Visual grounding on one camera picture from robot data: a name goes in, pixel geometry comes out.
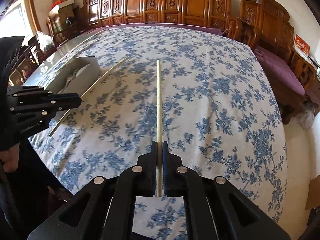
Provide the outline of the person's left hand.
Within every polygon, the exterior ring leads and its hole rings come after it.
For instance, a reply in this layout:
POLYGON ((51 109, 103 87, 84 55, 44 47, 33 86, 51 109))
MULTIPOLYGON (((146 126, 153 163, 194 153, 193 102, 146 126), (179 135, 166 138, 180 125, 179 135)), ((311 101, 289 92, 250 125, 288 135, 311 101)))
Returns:
POLYGON ((20 153, 20 145, 16 144, 6 151, 0 152, 0 160, 3 162, 5 172, 14 172, 18 168, 18 159, 20 153))

